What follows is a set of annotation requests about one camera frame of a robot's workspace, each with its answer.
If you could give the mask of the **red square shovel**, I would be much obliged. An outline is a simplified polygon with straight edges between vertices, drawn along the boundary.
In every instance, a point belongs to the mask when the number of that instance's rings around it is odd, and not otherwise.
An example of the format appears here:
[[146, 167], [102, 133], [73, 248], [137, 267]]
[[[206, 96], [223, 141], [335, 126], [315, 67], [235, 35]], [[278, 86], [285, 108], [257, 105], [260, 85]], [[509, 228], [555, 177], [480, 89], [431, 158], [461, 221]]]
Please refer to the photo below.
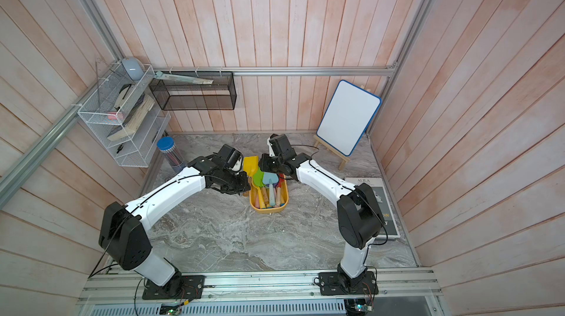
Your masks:
[[279, 200], [280, 206], [283, 206], [285, 204], [285, 199], [283, 197], [282, 187], [285, 182], [285, 178], [284, 178], [284, 174], [278, 174], [277, 176], [279, 178], [278, 184], [276, 186], [277, 199]]

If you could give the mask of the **light blue plastic shovel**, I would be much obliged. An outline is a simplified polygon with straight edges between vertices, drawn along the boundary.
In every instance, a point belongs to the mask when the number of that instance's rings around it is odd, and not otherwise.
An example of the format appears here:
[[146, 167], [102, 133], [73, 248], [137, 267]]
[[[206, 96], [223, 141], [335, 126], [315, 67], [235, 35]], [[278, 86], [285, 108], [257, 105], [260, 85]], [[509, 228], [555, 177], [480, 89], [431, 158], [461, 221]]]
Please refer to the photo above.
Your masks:
[[267, 187], [269, 193], [268, 207], [275, 207], [276, 204], [276, 185], [279, 182], [279, 176], [276, 173], [263, 173], [263, 185]]

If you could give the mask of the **yellow square shovel wooden handle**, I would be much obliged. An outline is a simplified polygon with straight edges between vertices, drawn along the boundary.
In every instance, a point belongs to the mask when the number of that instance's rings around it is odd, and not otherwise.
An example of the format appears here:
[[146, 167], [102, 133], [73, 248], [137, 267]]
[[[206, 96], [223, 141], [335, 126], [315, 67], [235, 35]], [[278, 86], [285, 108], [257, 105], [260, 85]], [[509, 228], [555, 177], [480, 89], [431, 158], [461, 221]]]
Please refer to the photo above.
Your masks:
[[254, 175], [257, 173], [258, 171], [258, 163], [259, 163], [259, 157], [258, 156], [247, 156], [244, 158], [243, 161], [243, 169], [244, 172], [247, 174], [248, 177], [248, 182], [250, 184], [250, 191], [246, 194], [244, 194], [244, 196], [251, 198], [252, 196], [252, 189], [253, 189], [253, 178]]

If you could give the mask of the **green shovel wooden handle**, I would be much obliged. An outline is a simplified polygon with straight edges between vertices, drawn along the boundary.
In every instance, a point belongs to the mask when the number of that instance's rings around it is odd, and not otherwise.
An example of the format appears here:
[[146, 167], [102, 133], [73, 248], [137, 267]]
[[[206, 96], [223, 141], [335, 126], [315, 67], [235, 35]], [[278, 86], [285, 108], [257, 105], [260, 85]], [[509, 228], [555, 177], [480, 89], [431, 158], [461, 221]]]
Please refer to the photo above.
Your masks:
[[268, 201], [266, 187], [263, 183], [263, 176], [264, 176], [264, 173], [260, 169], [257, 169], [257, 171], [255, 172], [255, 174], [252, 177], [252, 181], [253, 181], [254, 185], [257, 187], [257, 189], [261, 189], [261, 191], [263, 192], [264, 201], [265, 201], [265, 204], [266, 204], [266, 207], [267, 207], [269, 205], [269, 201]]

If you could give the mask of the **large yellow plastic scoop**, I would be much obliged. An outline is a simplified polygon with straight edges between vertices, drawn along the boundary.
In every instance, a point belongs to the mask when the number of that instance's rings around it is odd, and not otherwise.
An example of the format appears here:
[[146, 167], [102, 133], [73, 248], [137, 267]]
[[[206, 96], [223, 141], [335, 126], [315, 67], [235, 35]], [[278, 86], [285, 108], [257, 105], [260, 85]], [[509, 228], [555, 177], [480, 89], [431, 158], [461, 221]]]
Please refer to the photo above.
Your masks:
[[261, 191], [261, 189], [256, 190], [255, 208], [257, 208], [257, 209], [265, 209], [266, 208], [266, 204], [265, 204], [265, 201], [264, 201], [264, 194]]

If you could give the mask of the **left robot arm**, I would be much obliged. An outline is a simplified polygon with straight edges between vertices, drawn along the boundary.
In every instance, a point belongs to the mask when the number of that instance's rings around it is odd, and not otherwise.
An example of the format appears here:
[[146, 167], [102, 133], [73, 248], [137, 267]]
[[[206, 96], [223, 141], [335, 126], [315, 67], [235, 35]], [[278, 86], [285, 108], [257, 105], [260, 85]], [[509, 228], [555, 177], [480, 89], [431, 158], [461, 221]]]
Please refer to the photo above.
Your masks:
[[226, 195], [250, 191], [242, 164], [242, 154], [223, 145], [217, 153], [190, 161], [175, 177], [144, 196], [125, 205], [110, 204], [104, 210], [100, 247], [122, 269], [135, 271], [170, 296], [177, 295], [182, 273], [153, 251], [147, 232], [185, 199], [205, 189]]

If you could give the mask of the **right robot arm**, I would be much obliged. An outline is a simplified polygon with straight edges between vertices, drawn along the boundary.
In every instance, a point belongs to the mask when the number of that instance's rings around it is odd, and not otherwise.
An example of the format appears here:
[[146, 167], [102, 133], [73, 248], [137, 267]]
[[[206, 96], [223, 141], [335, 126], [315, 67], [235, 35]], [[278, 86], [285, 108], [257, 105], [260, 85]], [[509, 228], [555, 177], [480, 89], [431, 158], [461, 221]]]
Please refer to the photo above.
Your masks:
[[345, 241], [338, 272], [350, 280], [359, 279], [367, 271], [369, 246], [385, 231], [374, 190], [366, 183], [347, 182], [322, 168], [310, 155], [297, 153], [283, 134], [271, 135], [268, 145], [269, 152], [259, 161], [261, 170], [310, 186], [336, 207], [338, 228]]

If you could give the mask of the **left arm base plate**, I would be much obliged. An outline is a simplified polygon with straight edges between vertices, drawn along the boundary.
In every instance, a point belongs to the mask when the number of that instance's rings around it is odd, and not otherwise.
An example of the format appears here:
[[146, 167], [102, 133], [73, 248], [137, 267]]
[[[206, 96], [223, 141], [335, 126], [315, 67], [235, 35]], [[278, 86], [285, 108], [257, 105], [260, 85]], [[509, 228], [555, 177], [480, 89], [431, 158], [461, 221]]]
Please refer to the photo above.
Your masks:
[[148, 280], [144, 287], [143, 300], [189, 300], [202, 297], [205, 276], [175, 274], [164, 286]]

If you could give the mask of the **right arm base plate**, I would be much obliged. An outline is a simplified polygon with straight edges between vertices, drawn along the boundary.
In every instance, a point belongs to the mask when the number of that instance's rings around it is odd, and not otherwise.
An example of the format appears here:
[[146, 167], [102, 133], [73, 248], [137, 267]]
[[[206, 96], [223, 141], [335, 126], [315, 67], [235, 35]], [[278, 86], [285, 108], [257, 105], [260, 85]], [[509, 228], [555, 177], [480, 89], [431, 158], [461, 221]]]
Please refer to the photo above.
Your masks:
[[319, 287], [322, 295], [326, 296], [375, 296], [379, 293], [375, 273], [369, 270], [354, 279], [351, 279], [346, 273], [338, 271], [321, 272], [313, 279], [313, 284]]

